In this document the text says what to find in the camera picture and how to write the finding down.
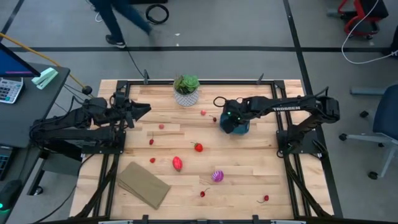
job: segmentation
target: desk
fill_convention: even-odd
[[[116,82],[103,80],[99,97],[108,99],[115,91]],[[303,95],[300,80],[285,80],[284,83],[288,97]],[[275,113],[252,120],[250,131],[244,136],[225,134],[209,116],[218,117],[222,112],[222,108],[213,105],[217,96],[227,99],[255,95],[272,98],[271,86],[201,85],[199,91],[198,102],[183,108],[175,102],[171,85],[131,87],[130,99],[150,103],[152,111],[143,116],[134,129],[126,130],[126,147],[119,159],[118,173],[134,161],[171,185],[171,189],[160,208],[154,210],[116,184],[111,219],[140,220],[143,215],[149,215],[151,220],[250,220],[252,215],[259,215],[260,219],[293,218],[284,162],[276,156],[278,126]],[[207,115],[201,116],[201,110],[206,110]],[[308,113],[296,111],[291,115],[293,122],[299,123]],[[161,123],[165,124],[163,130],[158,128]],[[150,146],[152,133],[154,144]],[[191,142],[202,143],[203,152],[196,152]],[[183,161],[181,172],[172,166],[174,156]],[[149,162],[151,157],[156,158],[153,164]],[[96,190],[102,158],[102,155],[95,155],[81,168],[70,216],[77,214]],[[321,162],[305,154],[300,158],[307,188],[318,203],[333,214]],[[211,180],[217,169],[224,172],[224,180],[220,183]],[[201,198],[200,192],[207,188],[206,196]],[[297,189],[296,194],[298,209],[303,215],[303,203]],[[100,215],[105,211],[106,195],[105,191]],[[256,202],[265,195],[269,195],[268,202]]]
[[[52,67],[37,63],[30,65],[39,72]],[[27,154],[26,147],[29,144],[29,127],[36,119],[47,117],[70,72],[68,68],[52,68],[58,71],[58,75],[46,88],[39,90],[31,82],[31,78],[25,78],[25,90],[17,102],[13,105],[0,104],[0,145],[19,148],[6,178],[0,182],[0,189],[10,180],[18,179],[20,173],[22,173],[22,183],[25,185],[39,158],[39,149],[31,148],[22,170]],[[0,223],[4,223],[9,214],[10,212],[0,214]]]

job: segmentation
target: person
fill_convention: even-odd
[[[153,34],[153,28],[141,17],[138,11],[129,4],[129,0],[90,0],[90,2],[94,5],[96,11],[99,12],[102,20],[111,32],[111,35],[105,36],[109,44],[120,49],[126,47],[126,42],[123,39],[112,7],[143,30],[148,36]]]
[[[396,29],[396,33],[394,34],[391,46],[388,49],[383,50],[382,54],[386,56],[392,54],[391,55],[392,58],[398,59],[397,51],[398,51],[398,26]]]

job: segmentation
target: calculator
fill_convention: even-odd
[[[23,87],[23,78],[21,81],[0,79],[0,103],[15,103]]]

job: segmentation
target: succulent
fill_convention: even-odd
[[[193,93],[199,85],[196,75],[181,75],[174,80],[175,90],[183,95]]]

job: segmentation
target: dark pants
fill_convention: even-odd
[[[398,26],[396,29],[396,33],[394,34],[394,39],[392,40],[391,50],[392,51],[398,50]]]
[[[152,30],[152,27],[141,17],[138,11],[130,6],[129,0],[90,0],[90,2],[101,15],[102,20],[104,20],[116,42],[124,42],[124,39],[116,17],[114,16],[112,6],[148,35]]]

